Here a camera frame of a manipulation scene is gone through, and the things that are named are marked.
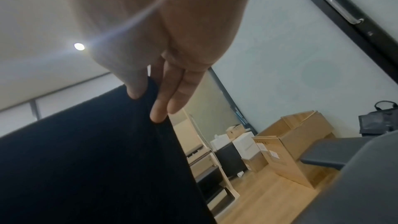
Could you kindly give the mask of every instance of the human hand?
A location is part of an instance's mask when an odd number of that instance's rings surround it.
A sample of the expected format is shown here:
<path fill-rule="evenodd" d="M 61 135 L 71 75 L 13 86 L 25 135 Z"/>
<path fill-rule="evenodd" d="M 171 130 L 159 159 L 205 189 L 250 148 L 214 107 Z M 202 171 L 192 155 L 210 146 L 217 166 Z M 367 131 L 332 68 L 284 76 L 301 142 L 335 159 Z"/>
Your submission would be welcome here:
<path fill-rule="evenodd" d="M 87 49 L 122 80 L 133 99 L 159 85 L 150 117 L 162 122 L 193 95 L 228 49 L 247 0 L 71 0 Z"/>

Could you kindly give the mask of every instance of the ceiling light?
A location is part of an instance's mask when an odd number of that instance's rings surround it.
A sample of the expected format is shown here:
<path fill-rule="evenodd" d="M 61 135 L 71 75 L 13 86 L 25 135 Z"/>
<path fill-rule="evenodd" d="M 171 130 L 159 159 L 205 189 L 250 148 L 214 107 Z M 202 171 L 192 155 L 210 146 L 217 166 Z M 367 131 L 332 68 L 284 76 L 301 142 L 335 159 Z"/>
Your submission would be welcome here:
<path fill-rule="evenodd" d="M 83 51 L 84 49 L 86 49 L 86 48 L 84 47 L 84 45 L 81 44 L 81 43 L 76 43 L 76 44 L 75 44 L 75 48 L 76 48 L 77 50 L 79 50 L 79 51 Z"/>

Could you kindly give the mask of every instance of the white label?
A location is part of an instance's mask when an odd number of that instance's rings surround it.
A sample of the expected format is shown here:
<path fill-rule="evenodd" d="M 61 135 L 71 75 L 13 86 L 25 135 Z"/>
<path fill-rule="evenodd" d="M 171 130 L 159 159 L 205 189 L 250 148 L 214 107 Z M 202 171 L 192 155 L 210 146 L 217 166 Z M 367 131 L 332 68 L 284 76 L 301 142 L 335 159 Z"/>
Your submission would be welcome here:
<path fill-rule="evenodd" d="M 273 151 L 269 151 L 269 153 L 271 154 L 271 156 L 273 156 L 274 158 L 280 159 L 278 156 L 278 153 L 273 152 Z"/>
<path fill-rule="evenodd" d="M 268 151 L 267 148 L 265 148 L 264 144 L 257 144 L 257 146 L 260 149 L 260 151 Z"/>

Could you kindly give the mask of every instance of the door handle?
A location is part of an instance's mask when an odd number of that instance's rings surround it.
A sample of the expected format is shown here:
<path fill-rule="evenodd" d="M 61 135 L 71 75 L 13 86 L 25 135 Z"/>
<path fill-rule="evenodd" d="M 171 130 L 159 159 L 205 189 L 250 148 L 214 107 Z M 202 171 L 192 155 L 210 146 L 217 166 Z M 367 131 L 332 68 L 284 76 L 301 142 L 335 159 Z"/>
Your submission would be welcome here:
<path fill-rule="evenodd" d="M 350 24 L 360 24 L 364 21 L 363 15 L 349 0 L 326 0 Z"/>

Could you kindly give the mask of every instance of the white ceiling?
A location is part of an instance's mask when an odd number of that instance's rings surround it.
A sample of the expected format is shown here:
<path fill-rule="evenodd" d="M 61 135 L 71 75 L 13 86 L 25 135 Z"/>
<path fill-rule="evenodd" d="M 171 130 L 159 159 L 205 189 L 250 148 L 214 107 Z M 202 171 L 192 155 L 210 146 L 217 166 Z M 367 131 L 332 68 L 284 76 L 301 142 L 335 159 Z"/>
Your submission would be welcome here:
<path fill-rule="evenodd" d="M 66 0 L 0 0 L 0 109 L 107 72 L 76 42 Z"/>

